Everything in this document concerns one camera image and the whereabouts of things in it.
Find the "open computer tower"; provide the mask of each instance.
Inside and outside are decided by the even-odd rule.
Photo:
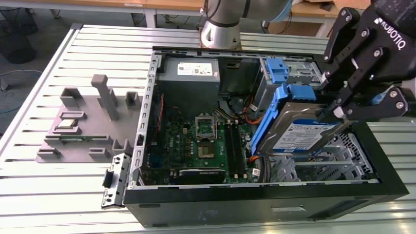
[[[102,207],[122,200],[145,227],[161,227],[333,219],[407,194],[363,122],[313,156],[251,157],[249,122],[278,87],[269,58],[287,82],[318,86],[319,56],[154,48],[133,154],[111,164],[126,181]]]

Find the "metal case frame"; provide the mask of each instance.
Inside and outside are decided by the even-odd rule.
[[[205,49],[191,49],[191,52],[186,52],[182,48],[162,48],[162,52],[230,57],[241,57],[246,54],[265,57],[267,54],[241,51],[235,54],[235,52],[215,52]],[[137,184],[141,183],[139,179],[137,181],[139,166],[143,163],[147,124],[145,116],[149,114],[159,58],[161,55],[157,54],[155,49],[142,100],[127,189],[123,194],[123,205],[143,227],[331,219],[369,204],[390,201],[407,194],[365,123],[353,124],[350,130],[359,141],[379,183],[333,185],[322,182],[302,186],[261,185],[258,187],[137,189]]]

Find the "robotiq logo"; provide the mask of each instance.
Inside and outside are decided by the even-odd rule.
[[[383,22],[381,18],[377,18],[374,20],[375,24],[379,24],[386,33],[389,34],[389,37],[391,38],[391,41],[395,43],[398,50],[401,50],[405,46],[405,40],[402,39],[398,32],[394,30],[391,26],[387,25],[387,23]]]

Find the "green circuit board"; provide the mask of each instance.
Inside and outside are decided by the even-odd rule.
[[[143,171],[150,184],[167,185],[171,183],[169,176],[174,176],[175,171],[181,169],[219,169],[225,171],[223,183],[249,183],[250,177],[231,176],[227,173],[226,142],[223,122],[217,122],[211,130],[210,125],[199,125],[194,128],[194,122],[169,122],[165,126],[163,149],[162,152],[150,153],[150,170]],[[195,131],[198,133],[215,133],[215,140],[195,140]],[[238,125],[239,143],[241,143],[241,161],[246,171],[245,156],[245,136],[251,136],[249,126]]]

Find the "ram slot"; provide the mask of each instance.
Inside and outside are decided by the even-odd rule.
[[[238,132],[238,125],[233,124],[230,127],[231,143],[233,143],[233,162],[234,162],[234,173],[238,176],[243,174],[243,161],[241,151],[241,138]]]
[[[226,124],[223,128],[225,136],[225,149],[226,149],[226,161],[227,161],[227,173],[229,177],[235,175],[235,163],[234,163],[234,150],[233,150],[233,140],[231,140],[231,129],[230,125]]]

